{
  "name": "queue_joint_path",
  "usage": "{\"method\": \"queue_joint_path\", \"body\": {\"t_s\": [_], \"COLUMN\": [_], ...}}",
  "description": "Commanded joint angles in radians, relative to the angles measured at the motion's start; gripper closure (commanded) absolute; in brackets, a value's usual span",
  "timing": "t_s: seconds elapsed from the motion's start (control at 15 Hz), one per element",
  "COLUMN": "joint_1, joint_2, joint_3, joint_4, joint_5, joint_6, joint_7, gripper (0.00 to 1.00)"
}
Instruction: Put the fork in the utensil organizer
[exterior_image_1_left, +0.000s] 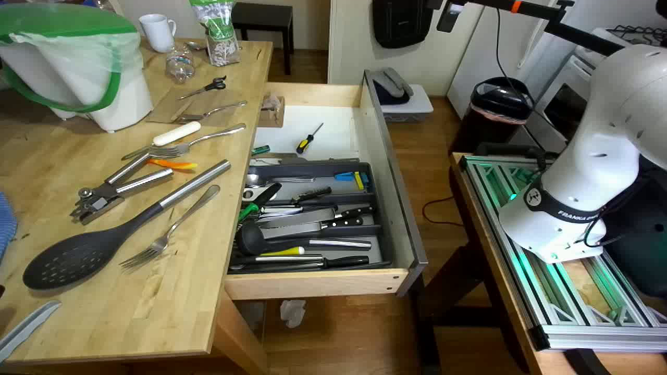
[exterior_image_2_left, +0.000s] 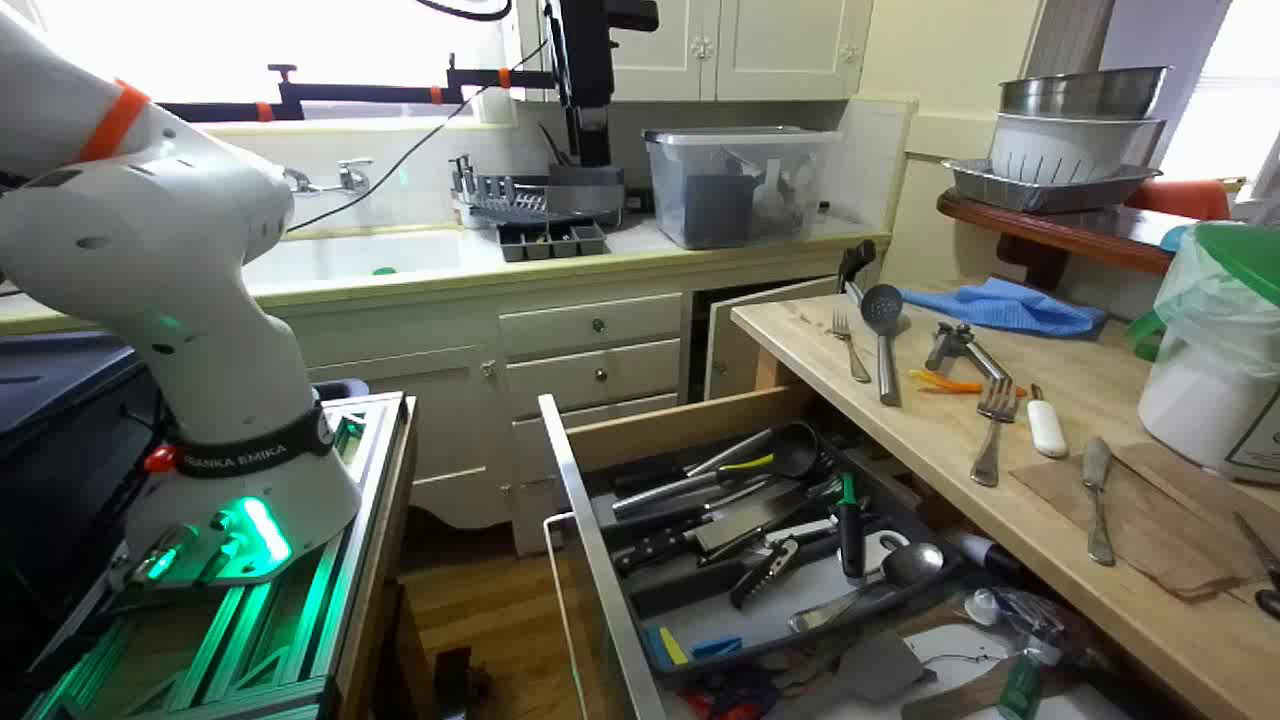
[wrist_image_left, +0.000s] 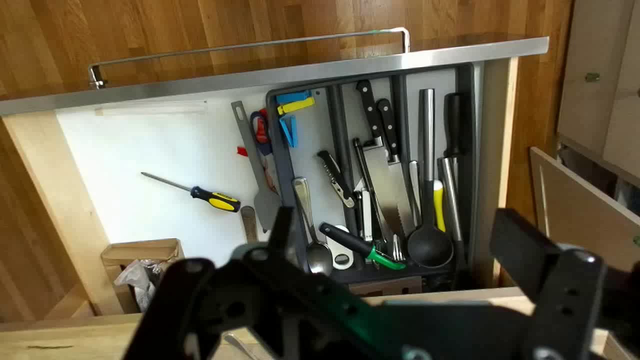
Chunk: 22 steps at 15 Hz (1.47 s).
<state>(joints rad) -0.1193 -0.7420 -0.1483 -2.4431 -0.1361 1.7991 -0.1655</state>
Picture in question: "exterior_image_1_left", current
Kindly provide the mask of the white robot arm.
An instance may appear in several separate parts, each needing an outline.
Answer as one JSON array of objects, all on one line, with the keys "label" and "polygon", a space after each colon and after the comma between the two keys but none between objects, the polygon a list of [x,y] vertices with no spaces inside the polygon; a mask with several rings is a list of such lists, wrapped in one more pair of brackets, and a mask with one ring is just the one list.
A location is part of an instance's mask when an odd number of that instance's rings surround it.
[{"label": "white robot arm", "polygon": [[599,257],[602,208],[627,190],[641,159],[667,165],[667,49],[633,43],[593,73],[575,136],[499,210],[503,230],[545,263]]}]

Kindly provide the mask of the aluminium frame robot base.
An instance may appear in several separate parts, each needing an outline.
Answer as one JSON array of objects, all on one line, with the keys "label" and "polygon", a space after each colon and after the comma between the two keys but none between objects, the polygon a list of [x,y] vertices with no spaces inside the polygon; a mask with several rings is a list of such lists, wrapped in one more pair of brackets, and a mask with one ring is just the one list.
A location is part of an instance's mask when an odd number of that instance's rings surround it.
[{"label": "aluminium frame robot base", "polygon": [[503,230],[499,210],[538,174],[534,161],[464,153],[460,166],[538,348],[667,351],[664,311],[641,297],[611,257],[545,263]]}]

